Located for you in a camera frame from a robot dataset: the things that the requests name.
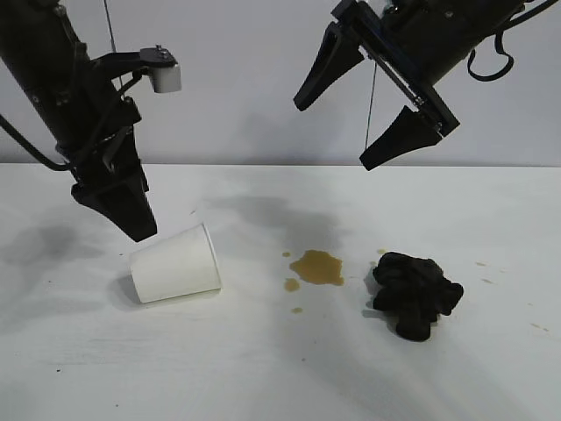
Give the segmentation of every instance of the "white wall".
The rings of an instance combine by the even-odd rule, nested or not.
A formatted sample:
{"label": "white wall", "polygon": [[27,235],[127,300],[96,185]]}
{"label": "white wall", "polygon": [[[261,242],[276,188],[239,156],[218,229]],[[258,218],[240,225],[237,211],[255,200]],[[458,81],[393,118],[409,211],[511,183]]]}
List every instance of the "white wall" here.
{"label": "white wall", "polygon": [[[68,5],[92,56],[109,51],[103,0]],[[373,63],[363,62],[306,112],[292,98],[316,57],[337,0],[110,0],[117,48],[156,43],[182,65],[183,91],[158,96],[146,81],[132,95],[144,120],[138,148],[146,162],[355,164],[364,148]],[[504,79],[480,83],[460,64],[437,89],[462,125],[408,164],[561,165],[561,5],[505,37],[517,59]],[[476,69],[503,61],[487,42]],[[0,112],[44,150],[54,141],[0,68]],[[383,73],[371,141],[405,100]],[[27,161],[0,133],[0,160]]]}

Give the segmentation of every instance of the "white table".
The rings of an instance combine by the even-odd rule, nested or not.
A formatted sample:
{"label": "white table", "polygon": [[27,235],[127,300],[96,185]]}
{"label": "white table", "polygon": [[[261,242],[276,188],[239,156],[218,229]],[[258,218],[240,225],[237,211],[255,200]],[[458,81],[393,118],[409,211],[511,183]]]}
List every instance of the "white table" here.
{"label": "white table", "polygon": [[[69,175],[0,166],[2,421],[559,419],[561,169],[146,173],[160,234],[137,245],[73,202]],[[138,305],[128,253],[194,208],[223,291]],[[380,248],[464,285],[428,342],[368,309]],[[345,285],[285,291],[307,249],[342,259]]]}

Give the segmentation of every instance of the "white paper cup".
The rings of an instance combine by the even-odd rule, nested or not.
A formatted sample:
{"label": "white paper cup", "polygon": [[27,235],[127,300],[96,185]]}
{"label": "white paper cup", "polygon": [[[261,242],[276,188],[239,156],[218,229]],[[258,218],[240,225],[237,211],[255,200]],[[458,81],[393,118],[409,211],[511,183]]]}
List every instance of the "white paper cup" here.
{"label": "white paper cup", "polygon": [[221,288],[210,235],[199,224],[131,254],[132,280],[141,303]]}

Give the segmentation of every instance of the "spilled liquid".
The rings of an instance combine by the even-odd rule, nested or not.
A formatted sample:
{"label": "spilled liquid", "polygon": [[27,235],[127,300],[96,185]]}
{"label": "spilled liquid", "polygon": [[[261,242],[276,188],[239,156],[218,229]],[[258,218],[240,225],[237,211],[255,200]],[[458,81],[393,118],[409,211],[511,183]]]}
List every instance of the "spilled liquid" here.
{"label": "spilled liquid", "polygon": [[301,259],[290,264],[290,268],[305,282],[337,286],[344,284],[341,276],[342,266],[342,260],[317,250],[308,250]]}
{"label": "spilled liquid", "polygon": [[288,278],[284,282],[284,289],[288,292],[295,292],[300,289],[300,283],[295,278]]}

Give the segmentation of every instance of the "crumpled black fabric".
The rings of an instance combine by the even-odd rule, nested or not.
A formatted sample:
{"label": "crumpled black fabric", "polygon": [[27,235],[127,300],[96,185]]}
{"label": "crumpled black fabric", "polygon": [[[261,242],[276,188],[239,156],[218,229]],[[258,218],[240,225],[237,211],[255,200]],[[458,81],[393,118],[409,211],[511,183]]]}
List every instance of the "crumpled black fabric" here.
{"label": "crumpled black fabric", "polygon": [[395,331],[404,339],[422,342],[430,338],[430,323],[437,321],[438,314],[450,316],[464,294],[464,288],[447,280],[432,259],[386,253],[373,275],[382,287],[373,308],[396,312]]}

